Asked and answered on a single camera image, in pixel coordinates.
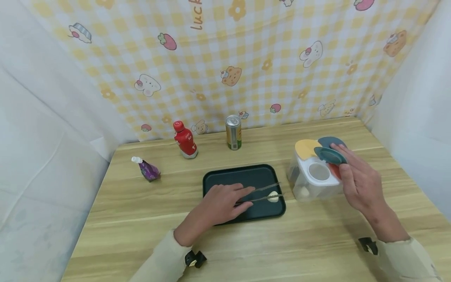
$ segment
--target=black wrist strap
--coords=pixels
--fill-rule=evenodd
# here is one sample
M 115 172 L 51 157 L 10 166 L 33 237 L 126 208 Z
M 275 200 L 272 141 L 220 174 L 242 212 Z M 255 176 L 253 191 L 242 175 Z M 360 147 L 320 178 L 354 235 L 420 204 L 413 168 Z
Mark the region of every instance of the black wrist strap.
M 373 255 L 377 255 L 379 253 L 376 242 L 374 242 L 370 237 L 359 238 L 359 243 L 362 245 L 365 252 L 372 253 Z
M 207 258 L 199 251 L 197 254 L 194 254 L 193 250 L 185 256 L 185 265 L 187 267 L 195 266 L 196 268 L 200 268 L 204 262 L 207 261 Z

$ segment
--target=red bottle cap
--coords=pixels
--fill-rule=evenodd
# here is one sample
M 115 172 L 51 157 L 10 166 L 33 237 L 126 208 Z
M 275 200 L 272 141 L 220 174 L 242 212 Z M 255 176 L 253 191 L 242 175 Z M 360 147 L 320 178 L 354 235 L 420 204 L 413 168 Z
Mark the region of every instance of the red bottle cap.
M 185 129 L 185 126 L 181 120 L 174 121 L 173 126 L 176 132 L 180 132 Z

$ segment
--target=tweezers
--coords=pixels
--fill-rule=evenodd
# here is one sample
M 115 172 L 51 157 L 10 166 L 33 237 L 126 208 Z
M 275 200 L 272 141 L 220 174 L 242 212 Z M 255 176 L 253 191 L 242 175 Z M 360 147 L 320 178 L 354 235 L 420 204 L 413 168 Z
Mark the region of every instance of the tweezers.
M 274 186 L 277 186 L 277 185 L 279 185 L 280 183 L 282 183 L 282 182 L 277 182 L 277 183 L 274 183 L 274 184 L 271 184 L 271 185 L 265 186 L 265 187 L 263 187 L 263 188 L 258 188 L 258 189 L 255 189 L 254 191 L 252 191 L 252 192 L 251 192 L 251 193 L 249 193 L 249 194 L 252 194 L 252 193 L 254 193 L 254 192 L 257 192 L 257 191 L 263 191 L 263 190 L 269 189 L 269 188 L 271 188 L 271 187 L 274 187 Z
M 277 183 L 274 183 L 274 184 L 265 186 L 265 187 L 263 187 L 263 188 L 255 189 L 254 191 L 252 191 L 251 193 L 249 193 L 249 195 L 252 194 L 252 193 L 254 193 L 254 192 L 256 192 L 256 191 L 263 191 L 263 190 L 269 189 L 269 188 L 271 188 L 271 187 L 277 186 L 277 185 L 279 185 L 279 184 L 280 184 L 280 182 L 277 182 Z M 262 197 L 262 198 L 258 198 L 258 199 L 253 199 L 253 200 L 249 200 L 249 201 L 244 201 L 244 202 L 257 202 L 257 201 L 261 201 L 261 200 L 266 200 L 266 199 L 272 199 L 272 198 L 282 197 L 283 195 L 284 195 L 284 194 L 277 194 L 277 195 L 266 196 L 266 197 Z M 239 205 L 239 204 L 242 204 L 242 203 L 244 203 L 244 202 L 243 202 L 243 201 L 238 201 L 238 202 L 236 202 L 235 205 Z

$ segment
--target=hand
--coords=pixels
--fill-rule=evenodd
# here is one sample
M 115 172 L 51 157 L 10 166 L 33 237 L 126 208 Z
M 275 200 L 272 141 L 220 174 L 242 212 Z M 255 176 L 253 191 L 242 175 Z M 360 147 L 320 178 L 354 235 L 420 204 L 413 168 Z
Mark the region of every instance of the hand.
M 242 184 L 215 185 L 174 231 L 175 240 L 182 246 L 192 246 L 196 239 L 213 225 L 225 223 L 244 213 L 253 205 L 245 202 L 235 206 L 242 197 L 254 191 Z
M 343 144 L 332 144 L 331 148 L 348 161 L 348 164 L 341 164 L 339 169 L 343 192 L 351 207 L 363 214 L 385 208 L 387 203 L 382 193 L 380 174 Z
M 339 166 L 343 193 L 351 207 L 360 211 L 377 238 L 383 242 L 405 241 L 410 238 L 396 213 L 388 206 L 382 193 L 380 174 L 344 145 L 331 144 L 348 161 Z

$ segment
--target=teal lid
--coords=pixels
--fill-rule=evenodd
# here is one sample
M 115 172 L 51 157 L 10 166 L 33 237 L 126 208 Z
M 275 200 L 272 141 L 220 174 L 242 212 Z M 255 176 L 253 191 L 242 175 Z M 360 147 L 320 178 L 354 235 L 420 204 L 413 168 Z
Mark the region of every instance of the teal lid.
M 328 163 L 334 164 L 334 165 L 340 165 L 342 163 L 348 163 L 346 158 L 340 154 L 339 152 L 335 151 L 334 149 L 325 148 L 325 147 L 315 147 L 314 149 L 315 154 L 318 156 L 320 160 L 324 160 Z
M 320 143 L 321 146 L 325 148 L 330 148 L 332 143 L 337 146 L 343 144 L 347 148 L 346 144 L 341 139 L 333 136 L 321 137 L 320 139 L 318 139 L 318 143 Z

